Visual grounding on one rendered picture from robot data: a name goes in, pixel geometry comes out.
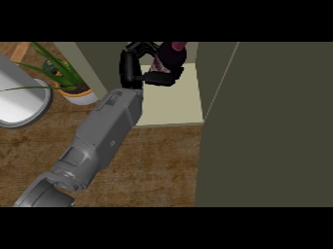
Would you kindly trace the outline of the olive green cabinet door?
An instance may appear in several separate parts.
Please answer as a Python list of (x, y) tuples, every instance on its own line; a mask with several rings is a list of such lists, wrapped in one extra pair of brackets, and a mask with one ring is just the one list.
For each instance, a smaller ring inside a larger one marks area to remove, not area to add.
[(201, 129), (198, 206), (333, 206), (333, 43), (241, 43)]

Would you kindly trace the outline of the white cylinder with grey base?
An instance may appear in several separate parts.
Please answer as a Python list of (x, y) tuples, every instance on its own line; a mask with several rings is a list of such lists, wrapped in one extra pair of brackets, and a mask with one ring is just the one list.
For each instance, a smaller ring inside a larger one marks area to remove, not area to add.
[(52, 102), (52, 89), (0, 53), (0, 126), (17, 129), (43, 116)]

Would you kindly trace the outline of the dark red wine bottle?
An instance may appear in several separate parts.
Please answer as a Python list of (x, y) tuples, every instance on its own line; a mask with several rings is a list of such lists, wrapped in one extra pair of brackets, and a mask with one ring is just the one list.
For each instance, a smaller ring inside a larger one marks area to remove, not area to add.
[(185, 42), (163, 42), (148, 70), (175, 74), (187, 60)]

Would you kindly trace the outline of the green plant in white pot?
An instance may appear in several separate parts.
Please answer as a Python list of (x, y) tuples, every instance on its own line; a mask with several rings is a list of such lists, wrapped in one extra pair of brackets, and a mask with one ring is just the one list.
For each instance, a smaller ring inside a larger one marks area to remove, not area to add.
[(35, 51), (45, 58), (39, 67), (17, 62), (23, 68), (33, 70), (43, 75), (52, 82), (52, 87), (43, 89), (57, 90), (61, 96), (76, 105), (88, 105), (94, 103), (98, 98), (86, 85), (82, 76), (67, 59), (60, 59), (51, 54), (48, 50), (36, 43), (30, 43)]

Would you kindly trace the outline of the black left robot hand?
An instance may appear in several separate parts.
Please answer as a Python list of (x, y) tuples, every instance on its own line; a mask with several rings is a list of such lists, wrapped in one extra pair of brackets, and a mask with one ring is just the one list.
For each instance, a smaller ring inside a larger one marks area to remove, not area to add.
[(138, 60), (145, 54), (154, 58), (159, 46), (160, 45), (156, 45), (153, 42), (131, 42), (125, 46), (119, 60), (120, 86), (125, 89), (142, 89), (144, 84), (170, 87), (179, 80), (184, 67), (179, 68), (175, 74), (150, 70), (142, 73), (139, 70)]

